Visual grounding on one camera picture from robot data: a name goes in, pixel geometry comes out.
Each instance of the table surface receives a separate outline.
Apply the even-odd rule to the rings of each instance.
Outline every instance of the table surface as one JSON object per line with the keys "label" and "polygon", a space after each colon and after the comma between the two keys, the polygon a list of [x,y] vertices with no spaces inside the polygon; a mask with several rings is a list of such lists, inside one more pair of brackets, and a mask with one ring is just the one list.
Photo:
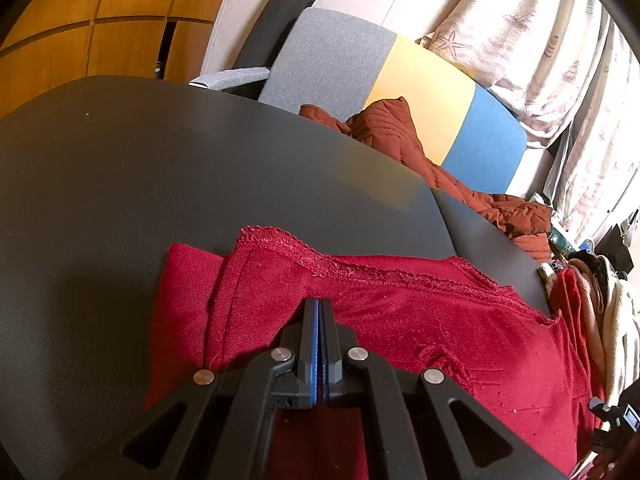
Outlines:
{"label": "table surface", "polygon": [[265,104],[140,78],[78,80],[0,121],[0,200],[0,440],[28,480],[139,412],[172,242],[225,254],[257,224],[329,254],[454,254],[426,183],[386,156]]}

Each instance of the patterned curtain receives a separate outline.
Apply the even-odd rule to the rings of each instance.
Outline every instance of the patterned curtain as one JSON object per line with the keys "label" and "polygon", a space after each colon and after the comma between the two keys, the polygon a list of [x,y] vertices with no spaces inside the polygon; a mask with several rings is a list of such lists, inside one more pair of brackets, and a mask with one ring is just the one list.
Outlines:
{"label": "patterned curtain", "polygon": [[568,126],[600,60],[598,0],[462,0],[422,45],[487,88],[546,148]]}
{"label": "patterned curtain", "polygon": [[499,99],[529,146],[571,125],[554,205],[576,242],[593,236],[640,164],[640,67],[600,2],[462,0],[430,36],[422,45]]}

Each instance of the black object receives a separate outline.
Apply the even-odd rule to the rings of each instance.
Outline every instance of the black object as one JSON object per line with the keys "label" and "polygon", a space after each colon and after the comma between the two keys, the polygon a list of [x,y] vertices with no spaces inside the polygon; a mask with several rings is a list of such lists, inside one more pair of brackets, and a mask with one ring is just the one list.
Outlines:
{"label": "black object", "polygon": [[595,431],[593,451],[599,454],[611,450],[612,460],[617,459],[636,435],[640,435],[640,380],[620,394],[618,406],[609,406],[594,397],[589,402],[589,410],[600,420],[610,424],[609,431]]}
{"label": "black object", "polygon": [[595,247],[596,254],[606,256],[616,272],[629,273],[634,268],[631,253],[623,243],[622,231],[619,225],[614,225]]}
{"label": "black object", "polygon": [[271,67],[291,27],[315,0],[269,0],[247,37],[233,68]]}
{"label": "black object", "polygon": [[[37,97],[0,121],[2,444],[28,480],[55,478],[140,412],[177,241],[227,254],[258,224],[328,254],[439,260],[486,244],[471,262],[548,314],[532,260],[438,200],[381,153],[222,92],[100,76]],[[458,240],[465,225],[476,236]]]}
{"label": "black object", "polygon": [[3,446],[0,446],[0,472],[2,480],[24,480]]}
{"label": "black object", "polygon": [[308,298],[277,348],[201,370],[61,480],[258,480],[276,410],[308,410],[318,389],[361,410],[371,480],[564,479],[442,371],[393,368],[335,323],[331,300]]}
{"label": "black object", "polygon": [[166,70],[166,62],[169,60],[169,50],[174,39],[176,24],[177,22],[166,22],[164,25],[164,33],[162,34],[158,60],[156,61],[156,79],[164,79],[164,71]]}
{"label": "black object", "polygon": [[567,256],[567,260],[573,260],[576,258],[577,260],[583,261],[589,270],[596,277],[598,282],[598,286],[600,287],[600,292],[602,293],[603,298],[609,297],[609,266],[601,259],[594,256],[587,251],[587,249],[583,249],[581,251],[575,251],[570,253]]}
{"label": "black object", "polygon": [[[637,414],[640,414],[640,380],[634,382],[626,390],[620,394],[620,400],[618,401],[620,406],[632,407]],[[630,421],[633,419],[626,418],[620,421],[620,425],[616,425],[617,428],[622,427],[623,432],[629,436],[632,429]],[[640,471],[640,428],[636,425],[636,430],[626,449],[620,449],[624,445],[621,445],[620,438],[614,438],[613,446],[615,455],[618,456],[616,465],[611,472],[610,478],[607,480],[636,480],[638,478],[638,471]]]}

